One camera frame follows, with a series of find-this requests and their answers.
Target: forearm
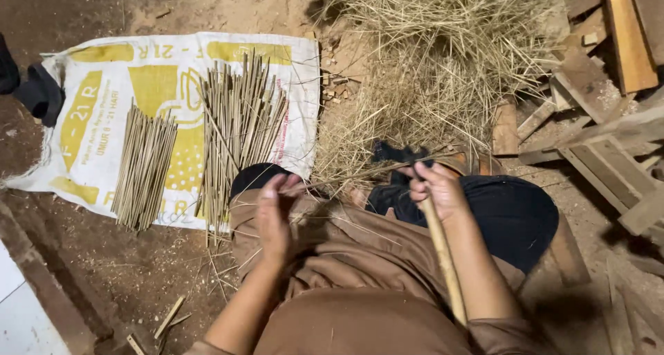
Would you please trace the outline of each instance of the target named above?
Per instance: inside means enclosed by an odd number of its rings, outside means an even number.
[[[234,355],[251,354],[274,309],[282,266],[264,259],[214,321],[205,341]]]
[[[470,210],[443,223],[469,320],[520,317],[520,308],[496,266]]]

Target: bamboo handle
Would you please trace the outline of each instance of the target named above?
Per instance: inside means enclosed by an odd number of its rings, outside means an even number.
[[[465,328],[465,307],[463,306],[463,296],[461,295],[461,287],[459,286],[459,277],[454,268],[454,262],[452,260],[452,254],[450,253],[448,240],[445,237],[443,224],[440,222],[431,195],[429,195],[424,201],[420,202],[420,204],[422,205],[422,211],[426,217],[426,223],[429,225],[429,232],[431,233],[431,239],[434,242],[434,247],[438,254],[438,263],[440,264],[440,269],[445,277],[445,284],[448,286],[452,314],[454,314],[457,322]]]

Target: bundle of bamboo sticks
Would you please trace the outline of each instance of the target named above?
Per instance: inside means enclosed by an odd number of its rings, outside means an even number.
[[[118,216],[118,224],[140,232],[157,219],[177,124],[170,113],[150,118],[133,99],[131,104],[111,211]]]
[[[203,210],[215,244],[228,222],[233,178],[242,168],[267,162],[287,110],[286,92],[277,87],[276,76],[268,82],[269,67],[269,59],[264,63],[253,52],[245,54],[242,73],[215,63],[201,79],[204,175],[196,215]]]

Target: hand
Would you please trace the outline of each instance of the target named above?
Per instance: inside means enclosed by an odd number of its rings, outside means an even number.
[[[270,265],[284,267],[291,258],[293,236],[288,214],[295,200],[303,190],[293,190],[301,186],[302,178],[298,175],[275,175],[260,190],[258,195],[258,235],[263,247],[263,260]]]
[[[434,200],[434,206],[441,222],[450,219],[459,212],[470,212],[468,200],[465,198],[459,179],[440,164],[434,163],[428,168],[424,163],[417,162],[413,167],[404,167],[399,172],[415,177],[415,172],[424,181],[411,180],[411,199],[418,203],[428,197]]]

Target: straw pile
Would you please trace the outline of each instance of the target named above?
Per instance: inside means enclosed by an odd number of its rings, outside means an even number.
[[[157,219],[177,124],[170,115],[150,118],[131,103],[111,211],[117,224],[140,232]]]
[[[228,221],[233,178],[242,168],[268,161],[287,110],[276,76],[268,83],[269,59],[263,63],[260,55],[245,54],[241,74],[232,74],[229,65],[218,66],[201,79],[205,150],[196,207],[196,215],[203,210],[215,245],[219,239],[214,230],[223,230]]]
[[[495,105],[544,74],[548,0],[328,0],[374,43],[355,105],[327,111],[313,178],[369,167],[373,139],[490,152]],[[328,189],[340,189],[340,186]],[[353,185],[369,185],[354,181]]]

